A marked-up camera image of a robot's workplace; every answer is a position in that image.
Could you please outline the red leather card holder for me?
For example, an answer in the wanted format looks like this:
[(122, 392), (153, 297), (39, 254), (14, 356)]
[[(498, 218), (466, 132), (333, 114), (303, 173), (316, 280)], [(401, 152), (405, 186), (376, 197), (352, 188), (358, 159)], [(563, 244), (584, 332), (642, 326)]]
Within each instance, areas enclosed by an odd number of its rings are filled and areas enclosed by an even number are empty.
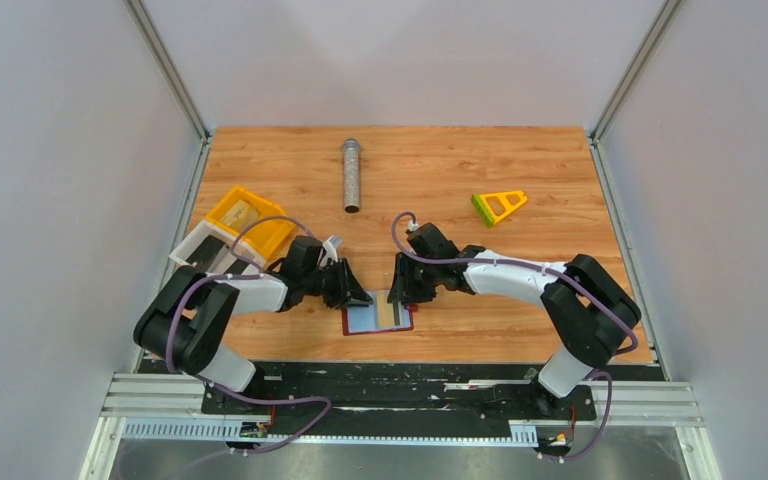
[[(395, 333), (401, 331), (379, 331), (376, 328), (376, 306), (378, 303), (387, 301), (388, 292), (385, 290), (369, 291), (374, 303), (371, 306), (350, 306), (342, 312), (342, 333), (344, 336), (365, 335), (365, 334), (383, 334)], [(416, 305), (403, 304), (412, 312), (412, 321), (414, 328), (414, 314), (418, 311)]]

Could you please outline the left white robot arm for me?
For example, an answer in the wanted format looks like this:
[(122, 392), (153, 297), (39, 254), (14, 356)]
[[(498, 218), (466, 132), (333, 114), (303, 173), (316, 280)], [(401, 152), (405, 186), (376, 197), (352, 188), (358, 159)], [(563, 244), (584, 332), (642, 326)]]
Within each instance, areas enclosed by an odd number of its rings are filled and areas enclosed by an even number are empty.
[(286, 312), (307, 297), (334, 310), (373, 304), (348, 261), (337, 256), (340, 242), (336, 236), (320, 241), (298, 235), (274, 269), (250, 274), (182, 266), (137, 321), (133, 340), (172, 372), (244, 392), (258, 373), (254, 363), (221, 344), (233, 316)]

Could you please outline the black VIP credit card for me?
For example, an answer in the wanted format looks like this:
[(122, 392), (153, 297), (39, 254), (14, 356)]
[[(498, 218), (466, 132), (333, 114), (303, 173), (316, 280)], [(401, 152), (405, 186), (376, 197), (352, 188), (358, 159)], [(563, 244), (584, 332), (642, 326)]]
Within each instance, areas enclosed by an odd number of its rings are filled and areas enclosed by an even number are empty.
[(207, 271), (225, 249), (226, 245), (221, 239), (208, 236), (193, 250), (187, 262)]

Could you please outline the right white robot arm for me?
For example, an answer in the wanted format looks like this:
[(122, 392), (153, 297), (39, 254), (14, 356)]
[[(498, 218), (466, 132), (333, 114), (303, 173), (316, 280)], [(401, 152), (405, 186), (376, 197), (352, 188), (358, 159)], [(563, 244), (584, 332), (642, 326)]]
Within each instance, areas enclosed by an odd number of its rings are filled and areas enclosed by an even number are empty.
[(501, 255), (479, 245), (459, 248), (432, 223), (411, 212), (398, 248), (391, 303), (433, 301), (438, 288), (468, 295), (495, 295), (541, 307), (561, 345), (537, 376), (546, 393), (564, 398), (611, 359), (635, 350), (642, 319), (636, 302), (592, 256), (568, 262), (538, 262)]

